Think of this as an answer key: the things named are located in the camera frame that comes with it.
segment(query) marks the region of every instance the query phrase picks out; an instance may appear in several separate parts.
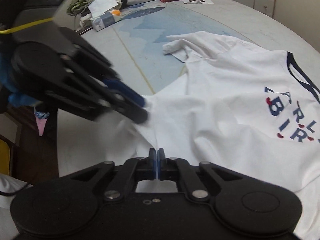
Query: white tabletop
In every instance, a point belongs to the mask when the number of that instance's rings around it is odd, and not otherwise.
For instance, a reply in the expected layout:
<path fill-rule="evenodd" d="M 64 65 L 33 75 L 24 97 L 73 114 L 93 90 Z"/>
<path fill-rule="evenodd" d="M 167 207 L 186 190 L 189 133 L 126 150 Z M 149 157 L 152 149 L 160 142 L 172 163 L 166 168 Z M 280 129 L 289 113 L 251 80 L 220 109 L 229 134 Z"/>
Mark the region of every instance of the white tabletop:
<path fill-rule="evenodd" d="M 191 10 L 190 15 L 196 12 L 201 14 L 202 18 L 206 16 L 216 20 L 226 28 L 229 27 L 229 35 L 238 36 L 239 34 L 239 38 L 242 36 L 243 39 L 268 50 L 281 49 L 292 52 L 300 68 L 315 85 L 320 87 L 320 54 L 300 36 L 274 19 L 240 3 L 231 0 L 212 1 L 213 5 L 183 4 L 182 1 L 171 2 L 171 4 L 175 5 L 175 10 L 181 8 L 184 17 L 187 17 L 186 9 L 189 9 Z M 85 33 L 83 38 L 113 63 L 114 69 L 120 74 L 124 83 L 142 95 L 152 95 L 165 87 L 168 82 L 172 82 L 171 77 L 161 75 L 161 73 L 166 74 L 166 70 L 152 69 L 153 66 L 150 66 L 153 71 L 150 72 L 145 66 L 139 65 L 140 61 L 137 60 L 137 56 L 133 55 L 132 50 L 128 49 L 127 44 L 123 42 L 128 32 L 121 30 L 121 22 L 117 24 L 100 32 L 91 30 Z M 138 59 L 143 56 L 141 53 L 139 51 Z M 168 71 L 176 73 L 179 68 L 182 68 L 182 65 L 177 63 L 175 67 Z M 155 73 L 159 73 L 160 76 L 155 78 L 153 76 Z M 105 127 L 108 126 L 108 122 L 110 122 L 110 116 L 102 116 L 97 122 L 91 122 L 59 110 L 57 148 L 60 176 L 106 160 L 108 134 Z"/>

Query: table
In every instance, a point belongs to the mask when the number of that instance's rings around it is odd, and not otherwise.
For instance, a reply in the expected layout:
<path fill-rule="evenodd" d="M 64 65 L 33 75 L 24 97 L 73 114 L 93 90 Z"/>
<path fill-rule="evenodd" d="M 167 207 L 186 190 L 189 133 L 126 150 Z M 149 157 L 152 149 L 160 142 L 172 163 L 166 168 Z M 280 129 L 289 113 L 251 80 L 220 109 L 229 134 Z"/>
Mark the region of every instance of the table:
<path fill-rule="evenodd" d="M 292 52 L 299 66 L 320 87 L 320 54 L 301 37 L 245 5 L 231 0 L 211 1 L 214 4 L 151 2 L 145 5 L 146 10 L 99 32 L 91 30 L 83 38 L 113 63 L 127 85 L 142 95 L 160 91 L 184 71 L 183 63 L 170 55 L 162 55 L 165 36 L 200 30 L 236 36 L 268 50 Z M 177 21 L 180 21 L 179 26 L 173 26 Z M 106 132 L 105 128 L 113 125 L 110 122 L 110 116 L 91 122 L 59 110 L 57 148 L 60 176 L 106 160 L 106 133 L 110 131 Z M 112 159 L 116 165 L 121 164 L 120 160 Z"/>

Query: dark brown floor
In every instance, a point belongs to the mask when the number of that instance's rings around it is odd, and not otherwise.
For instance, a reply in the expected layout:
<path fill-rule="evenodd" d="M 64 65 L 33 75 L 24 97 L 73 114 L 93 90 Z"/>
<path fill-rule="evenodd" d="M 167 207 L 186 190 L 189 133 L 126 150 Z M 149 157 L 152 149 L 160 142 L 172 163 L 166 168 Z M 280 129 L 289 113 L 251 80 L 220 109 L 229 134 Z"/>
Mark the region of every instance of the dark brown floor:
<path fill-rule="evenodd" d="M 19 147 L 13 156 L 13 177 L 33 185 L 59 177 L 56 122 L 56 114 L 52 114 L 42 137 L 30 127 L 22 127 Z"/>

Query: yellow zip tie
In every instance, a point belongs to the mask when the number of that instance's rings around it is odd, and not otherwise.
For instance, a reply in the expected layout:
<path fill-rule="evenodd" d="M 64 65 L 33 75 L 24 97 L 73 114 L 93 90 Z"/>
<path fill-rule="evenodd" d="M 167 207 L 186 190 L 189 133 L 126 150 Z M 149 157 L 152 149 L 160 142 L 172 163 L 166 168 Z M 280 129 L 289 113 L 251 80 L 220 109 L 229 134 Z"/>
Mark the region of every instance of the yellow zip tie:
<path fill-rule="evenodd" d="M 11 29 L 0 31 L 0 34 L 15 33 L 17 31 L 21 31 L 23 29 L 26 29 L 26 28 L 29 28 L 29 27 L 32 27 L 32 26 L 35 26 L 35 25 L 38 25 L 38 24 L 41 24 L 41 23 L 50 22 L 52 20 L 53 20 L 53 17 L 47 18 L 47 19 L 43 19 L 43 20 L 34 21 L 34 22 L 31 22 L 31 23 L 26 23 L 26 24 L 23 24 L 23 25 L 20 25 L 20 26 L 17 26 L 17 27 L 13 27 Z"/>

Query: red heart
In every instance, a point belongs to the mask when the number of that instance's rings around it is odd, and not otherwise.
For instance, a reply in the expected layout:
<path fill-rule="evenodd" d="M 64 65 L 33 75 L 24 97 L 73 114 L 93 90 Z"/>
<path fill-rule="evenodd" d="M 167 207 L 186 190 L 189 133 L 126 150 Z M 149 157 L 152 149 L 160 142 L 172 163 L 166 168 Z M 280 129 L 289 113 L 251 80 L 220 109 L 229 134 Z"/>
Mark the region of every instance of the red heart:
<path fill-rule="evenodd" d="M 272 102 L 270 101 L 270 98 L 267 98 L 267 99 L 266 99 L 266 102 L 267 102 L 267 104 L 268 104 L 269 106 L 272 105 Z"/>

